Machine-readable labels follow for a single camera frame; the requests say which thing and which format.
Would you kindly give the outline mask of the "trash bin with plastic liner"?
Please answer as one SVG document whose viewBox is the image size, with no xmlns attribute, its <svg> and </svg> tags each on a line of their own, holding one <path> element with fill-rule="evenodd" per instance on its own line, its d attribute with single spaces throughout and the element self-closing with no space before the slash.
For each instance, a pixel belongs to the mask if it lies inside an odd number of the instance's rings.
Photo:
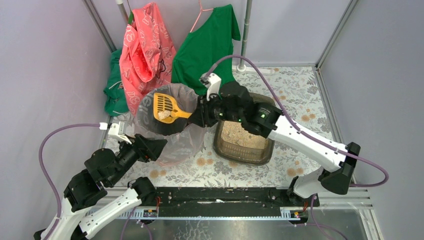
<svg viewBox="0 0 424 240">
<path fill-rule="evenodd" d="M 162 123 L 154 118 L 154 94 L 161 93 L 173 97 L 177 106 L 188 113 L 194 112 L 198 95 L 188 86 L 171 83 L 151 90 L 138 106 L 134 117 L 134 132 L 147 139 L 167 140 L 156 162 L 161 166 L 177 165 L 193 157 L 202 147 L 206 129 L 191 124 L 185 118 L 173 123 Z"/>
</svg>

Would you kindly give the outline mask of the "beige litter clump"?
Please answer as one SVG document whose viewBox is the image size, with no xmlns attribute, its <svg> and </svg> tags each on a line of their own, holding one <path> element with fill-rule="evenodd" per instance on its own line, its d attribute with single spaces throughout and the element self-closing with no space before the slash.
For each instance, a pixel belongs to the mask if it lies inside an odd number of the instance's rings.
<svg viewBox="0 0 424 240">
<path fill-rule="evenodd" d="M 159 120 L 165 120 L 166 118 L 170 117 L 171 112 L 169 110 L 163 110 L 157 113 Z"/>
</svg>

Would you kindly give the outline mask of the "yellow litter scoop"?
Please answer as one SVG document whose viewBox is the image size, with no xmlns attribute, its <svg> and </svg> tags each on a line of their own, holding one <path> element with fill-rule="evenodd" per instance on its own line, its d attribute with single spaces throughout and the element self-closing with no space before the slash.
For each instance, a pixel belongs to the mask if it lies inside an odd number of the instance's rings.
<svg viewBox="0 0 424 240">
<path fill-rule="evenodd" d="M 158 112 L 168 110 L 170 111 L 170 117 L 159 120 Z M 175 120 L 179 118 L 188 119 L 192 113 L 181 110 L 178 107 L 177 101 L 174 97 L 155 92 L 153 95 L 153 116 L 154 118 L 164 124 L 172 124 Z"/>
</svg>

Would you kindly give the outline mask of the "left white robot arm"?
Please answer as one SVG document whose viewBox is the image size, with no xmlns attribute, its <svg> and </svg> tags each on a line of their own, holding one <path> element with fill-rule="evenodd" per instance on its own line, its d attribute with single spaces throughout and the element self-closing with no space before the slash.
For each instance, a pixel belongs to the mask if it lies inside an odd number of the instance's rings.
<svg viewBox="0 0 424 240">
<path fill-rule="evenodd" d="M 96 150 L 85 161 L 85 169 L 71 178 L 60 200 L 58 216 L 34 233 L 36 240 L 90 240 L 103 227 L 129 209 L 154 206 L 156 189 L 148 177 L 139 177 L 118 196 L 93 214 L 87 214 L 137 161 L 156 161 L 167 144 L 165 139 L 148 139 L 140 134 L 119 143 L 119 151 Z"/>
</svg>

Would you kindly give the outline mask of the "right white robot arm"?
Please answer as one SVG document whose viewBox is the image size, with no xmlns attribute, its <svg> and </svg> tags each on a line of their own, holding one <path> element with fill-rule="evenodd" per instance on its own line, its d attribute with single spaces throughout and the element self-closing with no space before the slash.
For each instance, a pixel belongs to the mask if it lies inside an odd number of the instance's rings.
<svg viewBox="0 0 424 240">
<path fill-rule="evenodd" d="M 220 80 L 201 79 L 206 94 L 198 97 L 197 107 L 188 121 L 206 128 L 218 121 L 235 122 L 250 134 L 283 143 L 320 164 L 320 168 L 291 181 L 287 195 L 294 200 L 330 192 L 346 195 L 350 188 L 356 161 L 340 151 L 359 145 L 345 145 L 326 139 L 291 121 L 281 109 L 270 103 L 255 102 L 246 87 L 236 81 L 224 84 Z"/>
</svg>

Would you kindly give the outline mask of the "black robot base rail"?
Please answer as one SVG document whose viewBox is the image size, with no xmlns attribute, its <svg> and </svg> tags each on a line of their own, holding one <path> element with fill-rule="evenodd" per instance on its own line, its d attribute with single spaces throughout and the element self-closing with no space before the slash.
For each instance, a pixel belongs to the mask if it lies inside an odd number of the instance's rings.
<svg viewBox="0 0 424 240">
<path fill-rule="evenodd" d="M 142 206 L 159 217 L 280 217 L 281 209 L 318 207 L 317 197 L 300 199 L 275 187 L 146 187 L 134 186 Z"/>
</svg>

